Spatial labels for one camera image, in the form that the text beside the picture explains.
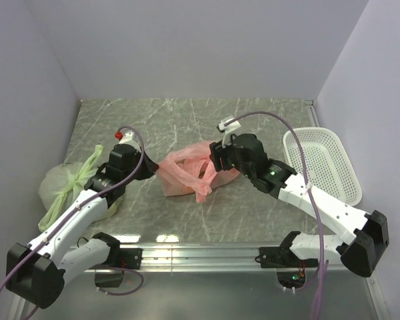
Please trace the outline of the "pink plastic bag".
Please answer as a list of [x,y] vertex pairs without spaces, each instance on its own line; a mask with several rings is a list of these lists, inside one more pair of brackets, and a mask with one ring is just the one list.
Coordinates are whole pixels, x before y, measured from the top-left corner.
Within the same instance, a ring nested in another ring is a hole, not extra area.
[[159,162],[156,175],[166,197],[194,194],[203,203],[214,189],[232,182],[239,176],[236,169],[217,172],[210,160],[209,141],[189,145],[170,152]]

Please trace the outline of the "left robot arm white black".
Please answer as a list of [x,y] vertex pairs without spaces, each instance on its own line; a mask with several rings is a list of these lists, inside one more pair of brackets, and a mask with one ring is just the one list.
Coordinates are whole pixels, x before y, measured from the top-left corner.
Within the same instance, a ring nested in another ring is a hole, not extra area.
[[5,288],[41,309],[52,305],[76,276],[96,265],[120,267],[120,242],[98,233],[75,250],[82,232],[100,219],[133,180],[152,177],[158,166],[140,143],[119,143],[74,203],[40,236],[7,253]]

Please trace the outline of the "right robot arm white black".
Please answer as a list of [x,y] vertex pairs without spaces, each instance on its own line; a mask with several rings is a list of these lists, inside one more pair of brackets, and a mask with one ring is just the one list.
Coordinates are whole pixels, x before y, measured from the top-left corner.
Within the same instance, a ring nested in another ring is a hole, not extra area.
[[379,211],[366,213],[316,186],[286,163],[267,156],[256,135],[232,135],[230,142],[212,142],[210,158],[216,171],[235,169],[260,192],[288,203],[334,232],[308,235],[292,231],[277,248],[262,247],[263,268],[316,267],[319,260],[342,263],[361,277],[370,277],[389,245],[387,218]]

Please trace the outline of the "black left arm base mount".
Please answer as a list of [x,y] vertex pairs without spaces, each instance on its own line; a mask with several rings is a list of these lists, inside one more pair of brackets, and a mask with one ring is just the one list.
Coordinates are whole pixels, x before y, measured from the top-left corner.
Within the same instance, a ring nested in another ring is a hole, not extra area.
[[[139,270],[141,266],[143,250],[141,248],[116,249],[110,252],[107,260],[96,266],[95,269],[106,269],[107,267],[120,267],[124,269]],[[107,272],[95,272],[95,285],[99,288],[118,288],[123,283],[126,271],[107,269]]]

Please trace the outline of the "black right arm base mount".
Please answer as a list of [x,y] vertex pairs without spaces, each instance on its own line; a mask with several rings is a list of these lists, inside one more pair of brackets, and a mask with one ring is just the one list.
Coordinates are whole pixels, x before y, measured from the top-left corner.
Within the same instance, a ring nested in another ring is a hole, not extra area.
[[306,283],[305,263],[286,248],[260,247],[255,261],[262,269],[276,269],[277,282],[284,289],[294,291]]

